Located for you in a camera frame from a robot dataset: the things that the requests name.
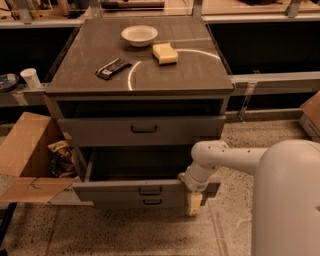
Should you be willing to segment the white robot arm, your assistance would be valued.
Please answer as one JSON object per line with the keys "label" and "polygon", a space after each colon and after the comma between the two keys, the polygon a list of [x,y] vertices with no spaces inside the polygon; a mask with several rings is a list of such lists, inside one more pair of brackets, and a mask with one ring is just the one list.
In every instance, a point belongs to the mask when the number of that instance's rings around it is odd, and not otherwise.
{"label": "white robot arm", "polygon": [[320,256],[320,144],[286,140],[269,148],[203,141],[179,175],[191,194],[221,166],[254,176],[251,256]]}

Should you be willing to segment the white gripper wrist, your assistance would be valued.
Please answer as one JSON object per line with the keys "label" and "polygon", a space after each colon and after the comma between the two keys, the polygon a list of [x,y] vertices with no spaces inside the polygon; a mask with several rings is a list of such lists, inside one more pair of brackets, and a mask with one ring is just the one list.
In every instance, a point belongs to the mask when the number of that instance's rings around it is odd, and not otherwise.
{"label": "white gripper wrist", "polygon": [[215,166],[201,166],[197,162],[192,162],[185,172],[178,174],[178,178],[185,184],[190,191],[187,193],[187,210],[188,216],[194,216],[200,209],[202,194],[209,182],[210,177],[216,172]]}

